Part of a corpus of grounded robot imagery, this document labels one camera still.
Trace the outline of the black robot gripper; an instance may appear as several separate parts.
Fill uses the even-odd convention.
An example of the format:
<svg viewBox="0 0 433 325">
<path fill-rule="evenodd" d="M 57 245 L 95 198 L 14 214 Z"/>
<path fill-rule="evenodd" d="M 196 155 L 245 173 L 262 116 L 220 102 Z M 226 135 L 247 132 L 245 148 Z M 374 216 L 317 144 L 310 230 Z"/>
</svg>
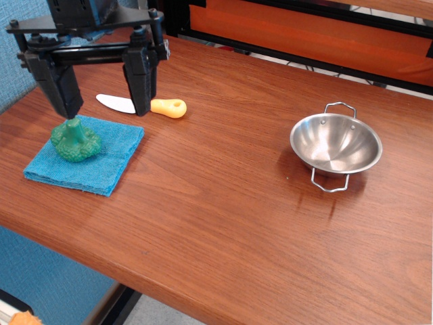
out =
<svg viewBox="0 0 433 325">
<path fill-rule="evenodd" d="M 16 38 L 21 65 L 28 69 L 53 109 L 73 119 L 83 105 L 73 66 L 123 61 L 135 114 L 150 111 L 156 96 L 156 69 L 169 57 L 162 36 L 162 12 L 127 8 L 117 1 L 49 1 L 49 15 L 12 20 L 6 28 Z M 90 42 L 120 28 L 132 28 L 126 43 Z M 85 39 L 86 45 L 73 45 Z"/>
</svg>

